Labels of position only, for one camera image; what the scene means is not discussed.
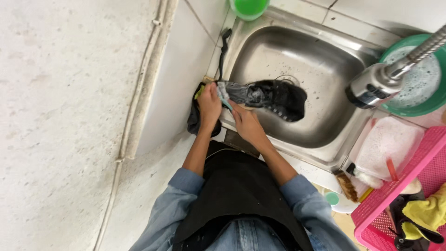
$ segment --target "green container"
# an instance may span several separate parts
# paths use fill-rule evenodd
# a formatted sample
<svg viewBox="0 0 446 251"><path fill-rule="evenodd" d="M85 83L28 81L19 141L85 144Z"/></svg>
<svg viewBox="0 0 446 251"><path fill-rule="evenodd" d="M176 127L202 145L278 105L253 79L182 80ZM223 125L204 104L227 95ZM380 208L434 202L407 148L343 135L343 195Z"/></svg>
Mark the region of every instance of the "green container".
<svg viewBox="0 0 446 251"><path fill-rule="evenodd" d="M268 8L269 0L229 0L231 9L245 21L260 17Z"/></svg>
<svg viewBox="0 0 446 251"><path fill-rule="evenodd" d="M406 46L418 46L429 37L429 34L420 34L401 39L384 52L380 59L380 63L382 63L392 51ZM387 104L382 104L385 109L399 116L416 117L431 113L446 103L446 46L442 46L439 50L437 50L437 52L434 53L434 55L440 63L442 79L440 80L438 90L432 95L432 97L420 105L409 108L395 108Z"/></svg>

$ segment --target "soapy water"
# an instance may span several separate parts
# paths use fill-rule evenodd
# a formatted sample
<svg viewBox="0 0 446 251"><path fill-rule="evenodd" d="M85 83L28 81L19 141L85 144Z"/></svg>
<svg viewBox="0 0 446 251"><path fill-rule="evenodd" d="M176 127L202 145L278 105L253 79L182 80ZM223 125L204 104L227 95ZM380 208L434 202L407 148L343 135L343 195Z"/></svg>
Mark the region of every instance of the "soapy water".
<svg viewBox="0 0 446 251"><path fill-rule="evenodd" d="M384 63L391 64L411 52L416 46L405 46L391 52ZM387 104L394 108L409 108L428 100L440 85L442 72L437 58L431 54L403 77L403 89Z"/></svg>

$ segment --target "shirt sleeve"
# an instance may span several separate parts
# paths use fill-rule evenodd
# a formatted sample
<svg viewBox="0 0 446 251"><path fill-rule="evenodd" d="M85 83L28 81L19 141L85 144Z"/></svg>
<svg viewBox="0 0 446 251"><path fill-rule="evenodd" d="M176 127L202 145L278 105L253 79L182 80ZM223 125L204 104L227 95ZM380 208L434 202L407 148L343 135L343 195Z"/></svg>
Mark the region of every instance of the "shirt sleeve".
<svg viewBox="0 0 446 251"><path fill-rule="evenodd" d="M171 250L175 231L186 217L190 204L197 199L203 183L201 176L180 168L156 199L149 223L130 251Z"/></svg>
<svg viewBox="0 0 446 251"><path fill-rule="evenodd" d="M356 245L336 225L331 206L317 189L302 175L294 177L280 188L294 216L315 235L328 250L355 250Z"/></svg>

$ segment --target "person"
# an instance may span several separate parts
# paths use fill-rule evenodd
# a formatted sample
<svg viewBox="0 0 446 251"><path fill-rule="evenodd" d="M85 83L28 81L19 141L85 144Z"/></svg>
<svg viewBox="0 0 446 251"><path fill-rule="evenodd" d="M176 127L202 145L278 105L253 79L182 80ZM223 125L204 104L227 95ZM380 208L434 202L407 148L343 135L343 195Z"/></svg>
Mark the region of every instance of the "person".
<svg viewBox="0 0 446 251"><path fill-rule="evenodd" d="M266 164L211 141L222 110L215 83L198 104L199 133L131 251L357 250L317 189L275 150L255 113L230 101L238 133Z"/></svg>

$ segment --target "black apron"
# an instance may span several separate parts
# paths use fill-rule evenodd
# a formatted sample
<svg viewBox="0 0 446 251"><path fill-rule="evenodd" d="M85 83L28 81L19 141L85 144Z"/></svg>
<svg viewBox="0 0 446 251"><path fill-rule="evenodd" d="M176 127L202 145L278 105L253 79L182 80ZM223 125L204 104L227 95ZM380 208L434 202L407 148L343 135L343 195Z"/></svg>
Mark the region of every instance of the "black apron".
<svg viewBox="0 0 446 251"><path fill-rule="evenodd" d="M212 141L205 183L178 226L173 251L203 251L236 220L265 222L287 251L312 251L302 224L294 217L265 162L240 151L222 150Z"/></svg>

